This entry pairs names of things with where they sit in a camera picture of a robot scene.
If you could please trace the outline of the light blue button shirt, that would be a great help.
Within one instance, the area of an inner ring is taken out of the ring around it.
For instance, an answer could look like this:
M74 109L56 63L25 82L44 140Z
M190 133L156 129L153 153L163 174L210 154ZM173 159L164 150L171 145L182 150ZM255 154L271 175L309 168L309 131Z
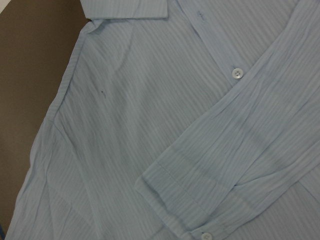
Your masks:
M319 1L81 6L8 240L319 239Z

